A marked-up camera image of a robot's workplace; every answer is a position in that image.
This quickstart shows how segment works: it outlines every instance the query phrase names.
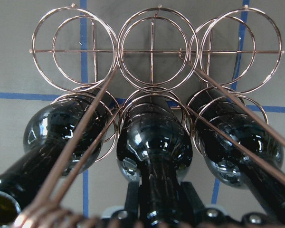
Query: wine bottle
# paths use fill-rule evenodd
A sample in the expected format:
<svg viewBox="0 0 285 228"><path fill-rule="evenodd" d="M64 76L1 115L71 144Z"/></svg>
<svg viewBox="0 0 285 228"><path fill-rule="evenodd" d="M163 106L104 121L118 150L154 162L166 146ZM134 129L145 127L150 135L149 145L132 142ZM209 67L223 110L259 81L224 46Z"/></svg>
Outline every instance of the wine bottle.
<svg viewBox="0 0 285 228"><path fill-rule="evenodd" d="M205 89L196 94L189 107L200 112L209 102L223 96L217 89ZM213 102L204 110L202 116L277 169L282 166L282 146L228 98ZM283 184L201 120L196 122L195 134L207 166L221 182L239 188L248 186L265 211L285 223Z"/></svg>
<svg viewBox="0 0 285 228"><path fill-rule="evenodd" d="M181 179L192 160L190 137L161 97L138 100L128 111L117 143L122 173L141 181L140 219L146 227L184 221Z"/></svg>
<svg viewBox="0 0 285 228"><path fill-rule="evenodd" d="M104 98L107 105L111 100ZM25 154L0 175L0 228L13 222L34 199L67 141L93 101L91 94L67 95L39 112L29 121L23 137ZM98 136L108 119L100 104L88 123L63 175L67 175ZM87 169L97 158L102 141L85 163Z"/></svg>

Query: vertical blue line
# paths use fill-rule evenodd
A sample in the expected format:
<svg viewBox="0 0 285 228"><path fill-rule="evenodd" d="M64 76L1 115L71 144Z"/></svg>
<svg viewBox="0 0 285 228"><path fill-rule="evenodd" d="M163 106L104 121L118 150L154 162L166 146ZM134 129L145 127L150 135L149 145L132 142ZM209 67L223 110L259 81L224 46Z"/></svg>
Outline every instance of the vertical blue line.
<svg viewBox="0 0 285 228"><path fill-rule="evenodd" d="M80 7L87 8L87 0L80 0ZM85 18L80 19L80 44L82 50L87 50L87 21ZM81 63L81 81L87 83L87 53L80 54ZM83 215L89 216L89 171L86 170L82 176L83 189Z"/></svg>
<svg viewBox="0 0 285 228"><path fill-rule="evenodd" d="M245 5L249 6L249 0L243 0L242 6L245 6ZM247 22L247 17L248 17L248 12L247 11L241 12L241 20L243 22L245 22L245 23ZM245 32L246 32L245 26L240 23L240 25L238 27L238 37L239 37L238 49L240 51L242 51L243 47L244 47ZM235 65L233 79L238 78L238 76L239 76L241 57L242 57L242 54L238 53L237 54L237 59L236 59L236 65ZM237 89L237 82L235 82L235 83L233 83L231 85L231 89L233 89L233 90ZM219 186L220 186L220 181L216 178L215 181L214 181L214 185L213 185L213 192L212 192L212 198L211 198L211 203L212 204L216 204L217 201L218 201Z"/></svg>

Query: horizontal blue line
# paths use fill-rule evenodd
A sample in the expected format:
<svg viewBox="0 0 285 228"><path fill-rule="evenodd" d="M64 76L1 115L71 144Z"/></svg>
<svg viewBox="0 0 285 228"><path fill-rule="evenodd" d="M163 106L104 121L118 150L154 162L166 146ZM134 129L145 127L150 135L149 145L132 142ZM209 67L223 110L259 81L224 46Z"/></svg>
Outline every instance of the horizontal blue line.
<svg viewBox="0 0 285 228"><path fill-rule="evenodd" d="M0 92L0 99L15 99L15 100L33 100L33 101L53 101L59 95L54 94L20 94L20 93L3 93ZM119 104L122 104L126 99L117 98ZM168 101L170 107L178 106L177 103L173 101ZM247 105L252 111L259 112L259 108L255 105ZM265 112L269 113L285 113L285 107L282 106L263 106Z"/></svg>

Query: bottle opening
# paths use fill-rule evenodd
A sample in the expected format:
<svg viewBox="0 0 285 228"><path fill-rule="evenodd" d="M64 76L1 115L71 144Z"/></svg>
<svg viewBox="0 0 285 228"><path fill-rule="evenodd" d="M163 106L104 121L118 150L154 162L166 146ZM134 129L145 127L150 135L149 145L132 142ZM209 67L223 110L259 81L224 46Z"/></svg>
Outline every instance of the bottle opening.
<svg viewBox="0 0 285 228"><path fill-rule="evenodd" d="M10 195L0 192L0 227L13 223L20 213L19 204Z"/></svg>

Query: black bottle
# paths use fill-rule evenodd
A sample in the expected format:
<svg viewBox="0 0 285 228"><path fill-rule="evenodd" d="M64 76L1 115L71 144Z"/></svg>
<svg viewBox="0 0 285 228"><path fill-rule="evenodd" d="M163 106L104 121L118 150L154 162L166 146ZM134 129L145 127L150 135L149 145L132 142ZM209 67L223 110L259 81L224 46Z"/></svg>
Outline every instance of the black bottle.
<svg viewBox="0 0 285 228"><path fill-rule="evenodd" d="M208 88L198 92L189 107L199 112L209 102L222 96L219 90ZM277 169L282 166L282 146L228 98L212 103L202 116ZM195 134L206 164L221 182L233 187L248 186L265 211L285 223L284 185L200 120L197 121Z"/></svg>
<svg viewBox="0 0 285 228"><path fill-rule="evenodd" d="M163 98L140 99L128 111L117 158L128 180L141 181L140 219L146 227L185 220L178 178L191 163L192 145Z"/></svg>
<svg viewBox="0 0 285 228"><path fill-rule="evenodd" d="M0 175L0 227L13 222L34 199L76 125L93 101L89 94L67 95L37 112L29 121L23 137L25 154ZM105 97L106 104L111 100ZM84 151L101 132L108 119L100 104L63 175L67 175ZM97 158L102 142L86 162L87 169Z"/></svg>

